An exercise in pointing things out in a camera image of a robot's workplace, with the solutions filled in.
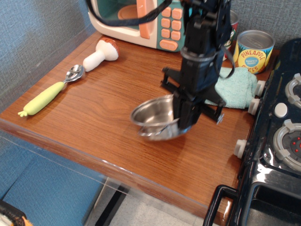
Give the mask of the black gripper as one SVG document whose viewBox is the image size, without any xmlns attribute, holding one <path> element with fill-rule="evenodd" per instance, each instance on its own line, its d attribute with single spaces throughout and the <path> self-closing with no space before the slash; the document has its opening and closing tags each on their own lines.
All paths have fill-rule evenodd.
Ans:
<svg viewBox="0 0 301 226">
<path fill-rule="evenodd" d="M 181 69 L 162 69 L 161 86 L 173 94 L 173 114 L 180 130 L 194 125 L 201 114 L 217 123 L 222 121 L 226 103 L 216 92 L 215 85 L 220 77 L 223 50 L 197 55 L 182 48 Z"/>
</svg>

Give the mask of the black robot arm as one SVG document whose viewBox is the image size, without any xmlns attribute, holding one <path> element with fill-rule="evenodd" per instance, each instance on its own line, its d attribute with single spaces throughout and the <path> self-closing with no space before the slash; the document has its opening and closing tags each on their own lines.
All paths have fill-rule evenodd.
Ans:
<svg viewBox="0 0 301 226">
<path fill-rule="evenodd" d="M 197 123 L 201 114 L 221 122 L 226 102 L 215 90 L 230 39 L 229 0 L 185 0 L 185 41 L 180 70 L 163 69 L 162 86 L 173 94 L 173 114 L 178 128 Z"/>
</svg>

